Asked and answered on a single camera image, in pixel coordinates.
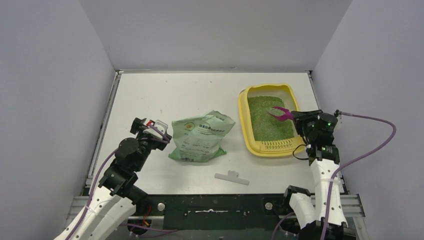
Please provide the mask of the green cat litter bag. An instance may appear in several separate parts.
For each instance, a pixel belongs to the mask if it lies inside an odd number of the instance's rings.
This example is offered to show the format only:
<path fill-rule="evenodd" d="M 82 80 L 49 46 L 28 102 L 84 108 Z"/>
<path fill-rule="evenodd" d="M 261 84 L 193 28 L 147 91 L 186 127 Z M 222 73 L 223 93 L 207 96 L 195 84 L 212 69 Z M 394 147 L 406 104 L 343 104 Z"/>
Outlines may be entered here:
<path fill-rule="evenodd" d="M 168 157 L 181 162 L 206 163 L 226 155 L 221 142 L 235 124 L 231 117 L 216 110 L 174 120 L 171 126 L 175 149 Z"/>

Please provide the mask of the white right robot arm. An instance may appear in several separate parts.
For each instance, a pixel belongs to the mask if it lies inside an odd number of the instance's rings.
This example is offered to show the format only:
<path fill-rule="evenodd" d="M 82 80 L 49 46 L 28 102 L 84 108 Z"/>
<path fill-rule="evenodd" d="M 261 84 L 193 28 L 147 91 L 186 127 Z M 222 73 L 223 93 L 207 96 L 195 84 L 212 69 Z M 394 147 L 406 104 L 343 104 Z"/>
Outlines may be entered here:
<path fill-rule="evenodd" d="M 340 194 L 340 155 L 334 145 L 338 118 L 315 111 L 291 111 L 297 134 L 303 139 L 314 180 L 309 190 L 290 185 L 281 199 L 282 209 L 297 218 L 300 240 L 341 240 L 348 227 Z"/>

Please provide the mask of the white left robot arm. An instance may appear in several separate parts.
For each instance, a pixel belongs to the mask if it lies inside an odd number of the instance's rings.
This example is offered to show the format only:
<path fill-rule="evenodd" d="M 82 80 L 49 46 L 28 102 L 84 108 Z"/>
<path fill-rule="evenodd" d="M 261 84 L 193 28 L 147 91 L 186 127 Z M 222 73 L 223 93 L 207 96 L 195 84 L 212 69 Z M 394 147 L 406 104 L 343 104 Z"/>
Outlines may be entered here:
<path fill-rule="evenodd" d="M 171 141 L 168 125 L 160 120 L 135 118 L 130 133 L 104 161 L 92 181 L 86 204 L 60 233 L 58 240 L 105 240 L 133 214 L 147 211 L 147 193 L 135 185 L 153 150 L 164 150 Z"/>

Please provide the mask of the magenta plastic scoop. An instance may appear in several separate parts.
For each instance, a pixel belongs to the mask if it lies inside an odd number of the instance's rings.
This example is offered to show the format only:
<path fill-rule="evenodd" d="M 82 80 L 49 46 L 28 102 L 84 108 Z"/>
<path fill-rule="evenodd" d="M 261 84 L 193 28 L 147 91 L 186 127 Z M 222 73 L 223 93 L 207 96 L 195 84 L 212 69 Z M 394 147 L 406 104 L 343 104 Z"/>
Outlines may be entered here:
<path fill-rule="evenodd" d="M 289 109 L 286 109 L 281 106 L 273 106 L 268 110 L 268 113 L 277 119 L 278 121 L 284 122 L 288 120 L 293 120 L 293 114 Z"/>

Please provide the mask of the white bag sealing clip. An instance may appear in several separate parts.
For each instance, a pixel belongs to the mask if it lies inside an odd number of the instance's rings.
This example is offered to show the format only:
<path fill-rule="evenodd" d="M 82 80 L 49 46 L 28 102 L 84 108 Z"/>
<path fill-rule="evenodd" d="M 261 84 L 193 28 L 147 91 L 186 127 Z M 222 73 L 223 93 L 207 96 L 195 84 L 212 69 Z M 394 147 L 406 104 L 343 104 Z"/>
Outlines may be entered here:
<path fill-rule="evenodd" d="M 233 170 L 229 170 L 227 174 L 215 173 L 214 177 L 219 180 L 237 183 L 245 186 L 248 186 L 250 184 L 249 180 L 239 178 L 239 173 Z"/>

